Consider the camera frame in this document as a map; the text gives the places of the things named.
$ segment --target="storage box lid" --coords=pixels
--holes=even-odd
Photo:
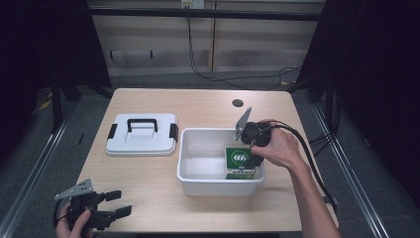
[[[119,114],[106,151],[110,156],[170,156],[177,141],[176,123],[173,114]]]

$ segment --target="green label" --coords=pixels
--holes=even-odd
[[[249,165],[251,158],[250,149],[226,148],[226,159],[228,169],[253,170],[255,167]]]
[[[250,165],[251,150],[226,148],[226,179],[252,179],[255,166]]]

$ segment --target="electrical outlet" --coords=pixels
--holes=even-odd
[[[182,9],[204,9],[204,0],[181,0]]]
[[[204,9],[204,0],[192,0],[192,9]]]
[[[182,9],[192,9],[192,0],[181,0]]]

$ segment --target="wooden table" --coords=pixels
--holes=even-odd
[[[244,101],[235,107],[233,100]],[[276,119],[305,138],[290,94],[278,91],[118,89],[109,104],[78,181],[92,179],[97,192],[121,189],[122,198],[100,210],[133,205],[115,232],[277,232],[301,230],[286,169],[264,162],[266,179],[252,196],[187,196],[176,177],[179,141],[170,157],[110,157],[105,148],[115,117],[123,113],[172,113],[180,132],[190,127],[234,128],[248,107],[250,121]],[[337,223],[337,218],[329,206]]]

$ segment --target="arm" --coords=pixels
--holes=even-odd
[[[266,147],[251,146],[251,151],[277,166],[285,167],[290,172],[299,207],[303,237],[341,237],[315,184],[311,169],[303,161],[298,148],[293,135],[277,128],[271,131],[271,141]]]

